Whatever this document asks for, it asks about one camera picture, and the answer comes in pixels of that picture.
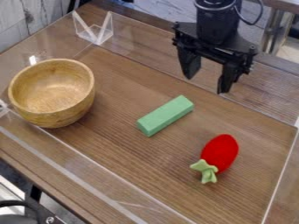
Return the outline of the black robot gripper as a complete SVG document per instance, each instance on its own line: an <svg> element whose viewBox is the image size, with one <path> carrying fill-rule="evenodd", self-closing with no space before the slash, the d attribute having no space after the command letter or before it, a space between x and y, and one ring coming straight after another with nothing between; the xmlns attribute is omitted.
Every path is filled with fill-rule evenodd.
<svg viewBox="0 0 299 224"><path fill-rule="evenodd" d="M219 77L217 94L227 93L241 74L248 74L257 55L257 45L247 41L237 32L232 33L223 43L208 43L197 37L196 24L175 22L172 44L184 77L191 80L201 69L201 57L223 65Z"/></svg>

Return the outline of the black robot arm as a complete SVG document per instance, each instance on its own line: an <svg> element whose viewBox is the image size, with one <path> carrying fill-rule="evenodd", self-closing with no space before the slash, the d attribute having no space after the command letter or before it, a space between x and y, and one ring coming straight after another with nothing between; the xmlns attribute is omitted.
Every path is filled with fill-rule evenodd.
<svg viewBox="0 0 299 224"><path fill-rule="evenodd" d="M189 80L201 69L201 58L221 64L217 93L227 93L241 74L249 74L257 45L239 35L239 22L253 25L241 14L241 0L193 0L196 22L175 22L181 72Z"/></svg>

